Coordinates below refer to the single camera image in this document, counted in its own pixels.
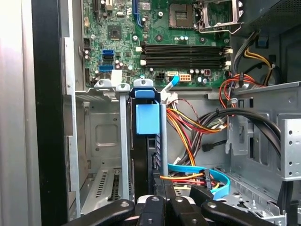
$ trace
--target green circuit board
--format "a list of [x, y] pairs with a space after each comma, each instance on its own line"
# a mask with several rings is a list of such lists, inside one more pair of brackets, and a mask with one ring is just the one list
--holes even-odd
[[[122, 70], [122, 82], [132, 85], [137, 78], [149, 78], [154, 81], [156, 87], [161, 88], [168, 84], [168, 80], [156, 79], [156, 75], [167, 74], [168, 71], [179, 74], [188, 73], [191, 68], [145, 68], [140, 65], [140, 52], [136, 51], [140, 47], [140, 41], [148, 44], [168, 44], [168, 45], [198, 45], [198, 46], [227, 46], [229, 44], [229, 34], [200, 34], [192, 29], [170, 29], [169, 14], [171, 4], [189, 4], [191, 0], [143, 0], [139, 2], [139, 17], [147, 18], [143, 27], [137, 24], [133, 15], [132, 1], [128, 0], [105, 0], [106, 5], [102, 8], [101, 0], [97, 5], [99, 12], [94, 12], [95, 0], [84, 0], [83, 20], [84, 20], [84, 46], [90, 46], [89, 58], [85, 60], [86, 86], [93, 86], [93, 82], [98, 79], [110, 78], [110, 72], [100, 72], [99, 65], [103, 64], [101, 58], [103, 49], [114, 50], [114, 69]], [[229, 21], [230, 2], [220, 4], [210, 3], [210, 24]], [[207, 74], [207, 83], [198, 81], [199, 75], [193, 75], [191, 81], [180, 82], [177, 86], [186, 88], [210, 87], [216, 88], [224, 81], [224, 69], [193, 68]]]

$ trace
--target blue sata port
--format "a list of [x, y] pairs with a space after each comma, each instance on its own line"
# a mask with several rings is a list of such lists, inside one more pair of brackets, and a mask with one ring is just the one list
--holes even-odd
[[110, 72], [114, 67], [112, 65], [99, 65], [98, 69], [100, 72]]
[[114, 50], [112, 49], [103, 49], [103, 56], [113, 56]]

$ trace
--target cpu socket lever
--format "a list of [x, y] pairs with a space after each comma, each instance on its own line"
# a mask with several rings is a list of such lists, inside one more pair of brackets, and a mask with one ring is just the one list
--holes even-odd
[[[220, 4], [222, 2], [232, 1], [232, 18], [231, 22], [221, 23], [217, 22], [215, 25], [211, 26], [209, 24], [209, 3]], [[241, 29], [243, 23], [239, 22], [240, 17], [243, 15], [244, 11], [240, 10], [243, 7], [243, 3], [239, 0], [199, 0], [197, 2], [197, 9], [200, 11], [202, 17], [197, 22], [198, 30], [200, 33], [216, 33], [216, 32], [229, 32], [230, 34], [235, 34]], [[224, 27], [229, 27], [233, 25], [239, 25], [235, 31], [230, 31], [230, 29], [225, 29]]]

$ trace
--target motherboard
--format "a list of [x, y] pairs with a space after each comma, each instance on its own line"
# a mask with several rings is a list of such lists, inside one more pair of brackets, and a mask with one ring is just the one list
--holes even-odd
[[[229, 21], [230, 2], [209, 4], [209, 22]], [[84, 0], [86, 86], [99, 79], [133, 84], [149, 78], [157, 88], [179, 75], [183, 88], [219, 87], [225, 79], [227, 32], [200, 34], [193, 0]]]

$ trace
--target integrated circuit chip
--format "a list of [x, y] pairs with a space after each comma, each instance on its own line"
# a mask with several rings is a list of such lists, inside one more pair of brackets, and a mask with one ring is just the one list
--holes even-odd
[[109, 40], [121, 40], [122, 38], [122, 29], [118, 25], [109, 25], [108, 26], [108, 39]]
[[169, 6], [169, 27], [174, 29], [193, 28], [193, 7], [188, 4]]
[[143, 2], [142, 3], [142, 10], [150, 10], [151, 4], [149, 2]]

